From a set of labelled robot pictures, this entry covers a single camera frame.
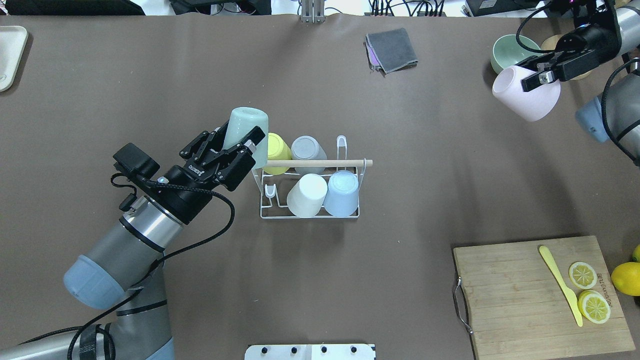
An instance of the metal handle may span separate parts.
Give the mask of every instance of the metal handle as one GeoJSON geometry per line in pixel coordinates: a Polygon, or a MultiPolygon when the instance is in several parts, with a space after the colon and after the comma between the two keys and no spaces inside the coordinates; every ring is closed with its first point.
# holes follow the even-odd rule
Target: metal handle
{"type": "Polygon", "coordinates": [[[464,326],[467,328],[469,335],[473,335],[474,330],[471,329],[471,326],[469,326],[469,324],[464,319],[462,319],[462,315],[460,315],[460,307],[458,306],[458,296],[457,296],[458,289],[462,289],[462,278],[460,276],[458,276],[458,283],[453,288],[453,304],[456,306],[456,314],[458,315],[458,318],[460,318],[460,321],[462,322],[462,324],[464,324],[464,326]]]}

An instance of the black cable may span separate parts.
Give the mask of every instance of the black cable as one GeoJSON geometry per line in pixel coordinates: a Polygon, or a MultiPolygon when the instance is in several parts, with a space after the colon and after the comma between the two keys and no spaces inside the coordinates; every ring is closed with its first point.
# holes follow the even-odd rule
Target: black cable
{"type": "Polygon", "coordinates": [[[522,10],[527,10],[528,12],[532,12],[532,11],[534,11],[534,10],[536,9],[536,6],[537,6],[537,4],[536,4],[536,5],[534,5],[532,8],[527,8],[527,7],[525,7],[523,4],[520,4],[520,3],[518,2],[518,0],[512,0],[512,1],[513,1],[513,3],[514,3],[514,4],[516,4],[520,9],[522,9],[522,10]]]}
{"type": "Polygon", "coordinates": [[[153,270],[155,270],[155,268],[158,267],[158,265],[160,265],[163,261],[172,258],[178,254],[182,254],[185,251],[191,250],[195,247],[204,245],[218,237],[220,237],[222,234],[224,234],[227,230],[229,230],[229,228],[231,227],[231,225],[234,222],[234,219],[236,217],[236,207],[233,205],[233,203],[231,202],[231,200],[229,200],[228,198],[226,198],[224,195],[217,193],[215,191],[212,190],[206,190],[206,189],[198,189],[198,188],[190,188],[188,186],[182,186],[182,185],[174,185],[174,184],[161,184],[161,183],[157,183],[155,181],[151,181],[148,179],[144,179],[141,178],[141,180],[143,180],[147,186],[149,186],[150,188],[163,188],[163,189],[172,189],[172,190],[182,190],[182,191],[188,191],[188,192],[199,192],[199,193],[204,193],[207,195],[211,195],[213,197],[217,197],[218,199],[222,200],[223,202],[225,202],[228,206],[229,206],[229,211],[230,211],[230,215],[229,215],[229,221],[227,222],[227,224],[224,226],[224,228],[222,228],[222,230],[218,231],[216,234],[202,240],[199,241],[197,243],[194,243],[192,245],[189,246],[185,246],[179,250],[176,250],[168,255],[165,255],[163,257],[161,257],[160,259],[156,260],[154,262],[154,264],[152,265],[151,270],[149,270],[149,273],[151,273],[153,270]]]}
{"type": "Polygon", "coordinates": [[[222,10],[224,10],[224,9],[225,9],[225,5],[224,5],[224,4],[221,4],[221,5],[218,5],[218,6],[220,6],[220,10],[218,10],[218,12],[217,12],[217,13],[212,13],[212,14],[211,14],[211,16],[213,16],[213,15],[217,15],[217,14],[221,13],[221,12],[222,12],[222,10]]]}
{"type": "Polygon", "coordinates": [[[233,11],[228,10],[228,9],[224,9],[224,10],[225,10],[226,12],[230,12],[230,13],[243,13],[243,12],[244,12],[244,11],[242,11],[242,10],[240,10],[239,12],[233,12],[233,11]]]}
{"type": "Polygon", "coordinates": [[[616,146],[625,153],[625,155],[627,155],[627,157],[629,159],[631,159],[631,161],[634,162],[634,165],[637,167],[640,167],[640,161],[638,161],[638,159],[636,159],[635,156],[633,156],[628,150],[626,150],[618,141],[618,139],[613,136],[613,134],[611,133],[611,129],[609,129],[609,123],[607,122],[607,94],[609,93],[609,89],[611,87],[611,83],[613,82],[613,79],[616,77],[616,75],[618,75],[622,70],[624,70],[626,67],[628,67],[629,65],[633,64],[633,63],[637,63],[640,62],[639,58],[634,58],[631,59],[629,61],[627,61],[626,63],[624,63],[621,67],[617,68],[612,74],[611,76],[609,76],[609,79],[607,80],[607,84],[604,86],[604,90],[602,90],[602,98],[600,100],[600,105],[601,105],[601,112],[602,112],[602,124],[604,125],[604,129],[607,132],[607,135],[609,135],[609,138],[611,139],[611,141],[616,144],[616,146]]]}
{"type": "Polygon", "coordinates": [[[116,359],[116,345],[113,342],[113,337],[111,336],[111,334],[107,330],[105,330],[105,329],[103,329],[101,327],[98,327],[96,329],[96,331],[102,334],[102,336],[103,336],[103,338],[102,338],[103,340],[102,341],[103,342],[105,342],[105,343],[108,342],[109,343],[109,360],[115,360],[116,359]]]}
{"type": "Polygon", "coordinates": [[[536,54],[547,54],[547,53],[553,53],[553,50],[538,50],[538,49],[531,49],[530,47],[526,46],[520,39],[520,32],[522,31],[522,29],[524,28],[524,26],[527,24],[527,22],[529,20],[531,20],[531,18],[533,18],[537,13],[539,12],[543,12],[546,9],[549,8],[549,6],[551,6],[553,2],[550,2],[549,4],[546,4],[545,6],[542,6],[541,8],[537,9],[536,11],[532,12],[529,16],[527,16],[526,19],[524,19],[524,21],[522,21],[522,23],[520,24],[520,27],[518,28],[518,31],[516,31],[516,42],[518,43],[518,45],[520,45],[520,47],[522,49],[528,50],[532,53],[536,53],[536,54]]]}
{"type": "Polygon", "coordinates": [[[117,173],[113,174],[111,176],[111,184],[113,186],[117,187],[117,188],[131,188],[131,189],[133,189],[133,195],[137,197],[138,196],[138,189],[135,186],[129,185],[129,184],[116,184],[114,182],[114,180],[119,178],[119,177],[126,177],[126,176],[121,172],[117,172],[117,173]]]}
{"type": "Polygon", "coordinates": [[[48,338],[49,336],[62,334],[64,332],[77,331],[78,329],[80,329],[80,326],[67,327],[66,329],[55,330],[55,331],[52,331],[52,332],[48,332],[48,333],[46,333],[44,335],[36,336],[33,339],[30,339],[30,340],[27,340],[27,341],[25,341],[23,343],[20,343],[19,345],[26,344],[26,343],[32,343],[34,341],[38,341],[38,340],[42,340],[44,338],[48,338]]]}
{"type": "Polygon", "coordinates": [[[142,291],[142,289],[138,289],[138,290],[134,291],[134,293],[131,294],[131,296],[129,296],[126,299],[124,299],[123,301],[115,304],[114,306],[112,306],[111,308],[109,308],[105,312],[101,313],[100,315],[96,316],[95,318],[89,320],[89,322],[87,322],[86,324],[80,326],[80,328],[76,331],[76,334],[74,335],[74,337],[71,339],[71,344],[69,344],[69,349],[67,350],[67,360],[73,360],[72,359],[72,355],[73,355],[73,352],[74,352],[74,346],[76,345],[76,341],[78,340],[78,338],[80,337],[80,334],[82,334],[83,331],[87,330],[87,328],[89,328],[89,326],[91,326],[91,324],[95,323],[96,321],[100,320],[101,318],[104,318],[105,316],[107,316],[108,314],[112,313],[113,311],[116,311],[116,309],[118,309],[120,306],[123,306],[124,304],[126,304],[129,301],[133,300],[133,298],[138,296],[138,294],[141,291],[142,291]]]}
{"type": "Polygon", "coordinates": [[[407,2],[406,0],[402,0],[402,3],[406,6],[406,13],[411,16],[411,8],[409,7],[409,3],[416,3],[417,1],[409,1],[407,2]]]}
{"type": "Polygon", "coordinates": [[[415,8],[413,8],[413,11],[409,14],[409,16],[415,15],[415,13],[418,12],[418,8],[421,8],[423,3],[424,3],[424,0],[420,1],[418,5],[416,5],[415,8]]]}
{"type": "Polygon", "coordinates": [[[413,9],[413,13],[411,14],[411,16],[414,16],[416,13],[418,14],[418,16],[420,16],[420,9],[422,9],[423,5],[426,7],[425,11],[428,11],[429,7],[431,6],[428,1],[422,1],[422,4],[418,4],[415,9],[413,9]]]}

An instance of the light blue cup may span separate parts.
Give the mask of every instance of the light blue cup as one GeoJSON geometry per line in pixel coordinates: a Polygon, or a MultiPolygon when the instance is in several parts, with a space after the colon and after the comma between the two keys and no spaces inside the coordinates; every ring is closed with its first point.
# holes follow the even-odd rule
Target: light blue cup
{"type": "Polygon", "coordinates": [[[253,168],[261,168],[267,165],[267,149],[269,147],[269,140],[267,138],[269,134],[269,117],[264,111],[254,108],[233,109],[229,117],[225,143],[222,148],[228,149],[233,147],[255,126],[259,126],[262,132],[264,132],[264,139],[256,145],[256,150],[253,153],[253,159],[255,160],[253,168]]]}
{"type": "Polygon", "coordinates": [[[324,209],[335,217],[348,217],[358,208],[359,190],[356,174],[347,170],[334,173],[329,178],[324,209]]]}

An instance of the green bowl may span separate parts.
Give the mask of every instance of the green bowl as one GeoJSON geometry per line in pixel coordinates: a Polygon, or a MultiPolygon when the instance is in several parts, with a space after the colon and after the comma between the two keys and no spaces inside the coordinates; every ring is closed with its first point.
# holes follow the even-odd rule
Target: green bowl
{"type": "MultiPolygon", "coordinates": [[[[531,49],[540,50],[540,46],[530,38],[520,35],[520,40],[531,49]]],[[[500,71],[504,70],[504,68],[516,65],[530,56],[537,55],[540,54],[522,49],[522,47],[516,42],[516,36],[514,34],[504,35],[496,40],[493,45],[491,67],[496,74],[500,74],[500,71]]]]}

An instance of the dish rack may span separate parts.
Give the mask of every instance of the dish rack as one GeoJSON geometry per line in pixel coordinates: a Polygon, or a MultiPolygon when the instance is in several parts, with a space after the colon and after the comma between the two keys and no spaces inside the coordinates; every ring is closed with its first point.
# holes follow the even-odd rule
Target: dish rack
{"type": "MultiPolygon", "coordinates": [[[[253,178],[260,190],[260,217],[263,219],[286,219],[286,218],[300,218],[293,215],[289,211],[287,204],[283,203],[286,200],[287,194],[293,188],[293,186],[302,177],[295,171],[295,167],[324,167],[325,170],[322,174],[319,174],[325,179],[328,179],[338,170],[348,170],[358,177],[358,186],[362,187],[362,180],[367,167],[373,166],[373,160],[361,159],[361,160],[347,160],[347,138],[344,135],[336,137],[336,157],[335,160],[269,160],[266,167],[289,167],[289,171],[280,175],[267,174],[263,169],[253,169],[253,178]]],[[[358,200],[358,207],[356,211],[348,217],[343,218],[358,218],[360,217],[360,201],[358,200]]],[[[312,218],[337,218],[329,214],[324,205],[320,209],[320,212],[312,218]]]]}

